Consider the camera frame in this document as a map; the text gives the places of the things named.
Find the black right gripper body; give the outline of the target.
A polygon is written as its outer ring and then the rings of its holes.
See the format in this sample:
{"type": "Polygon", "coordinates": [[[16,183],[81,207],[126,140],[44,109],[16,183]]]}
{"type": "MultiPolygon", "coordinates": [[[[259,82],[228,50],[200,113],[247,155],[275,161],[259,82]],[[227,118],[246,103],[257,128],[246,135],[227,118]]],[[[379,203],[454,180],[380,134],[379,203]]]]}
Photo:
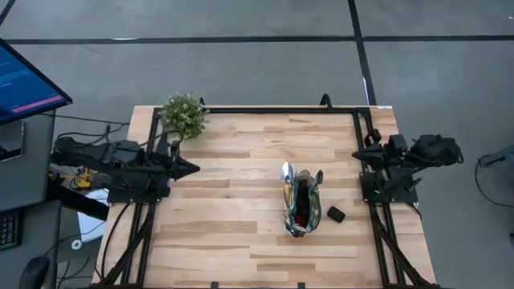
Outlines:
{"type": "MultiPolygon", "coordinates": [[[[365,138],[365,147],[380,144],[381,133],[373,128],[365,138]]],[[[382,154],[372,154],[382,157],[381,168],[371,168],[371,172],[363,175],[364,192],[395,192],[410,191],[410,177],[402,171],[401,163],[406,152],[406,142],[401,135],[393,135],[387,144],[382,146],[382,154]]]]}

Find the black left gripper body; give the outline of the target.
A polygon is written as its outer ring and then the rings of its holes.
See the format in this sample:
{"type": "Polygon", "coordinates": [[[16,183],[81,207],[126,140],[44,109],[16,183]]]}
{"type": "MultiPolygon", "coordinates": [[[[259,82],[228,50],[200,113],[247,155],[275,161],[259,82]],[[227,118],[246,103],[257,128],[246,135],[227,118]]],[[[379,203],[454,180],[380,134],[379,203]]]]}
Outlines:
{"type": "Polygon", "coordinates": [[[157,195],[168,196],[168,180],[165,177],[174,177],[174,170],[176,166],[176,160],[180,156],[180,140],[172,140],[168,142],[168,135],[161,134],[159,141],[156,146],[157,162],[162,166],[164,170],[164,177],[157,179],[157,195]]]}

